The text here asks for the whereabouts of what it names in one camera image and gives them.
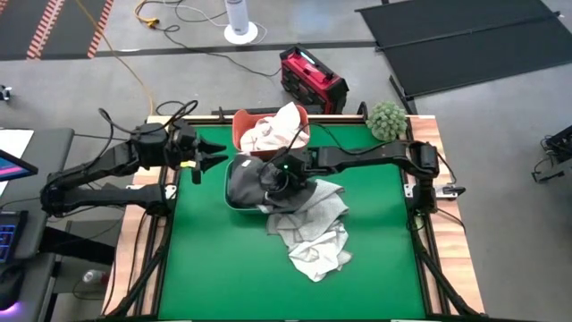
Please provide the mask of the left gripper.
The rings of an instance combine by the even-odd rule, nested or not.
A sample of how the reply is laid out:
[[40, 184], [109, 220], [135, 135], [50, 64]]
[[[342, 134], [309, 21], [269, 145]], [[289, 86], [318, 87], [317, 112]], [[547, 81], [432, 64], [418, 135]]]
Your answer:
[[211, 155], [225, 151], [226, 146], [199, 138], [195, 128], [183, 119], [172, 123], [170, 133], [168, 166], [177, 169], [182, 163], [191, 162], [191, 180], [195, 184], [201, 183], [201, 172], [205, 173], [229, 158], [226, 155]]

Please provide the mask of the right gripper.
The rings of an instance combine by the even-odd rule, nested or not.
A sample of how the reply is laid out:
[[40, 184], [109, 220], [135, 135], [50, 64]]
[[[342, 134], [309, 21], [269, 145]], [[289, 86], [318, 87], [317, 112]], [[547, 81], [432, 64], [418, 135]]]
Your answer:
[[281, 148], [269, 163], [275, 170], [267, 175], [269, 191], [277, 191], [280, 188], [279, 196], [288, 197], [292, 194], [292, 188], [307, 187], [308, 168], [312, 163], [310, 148]]

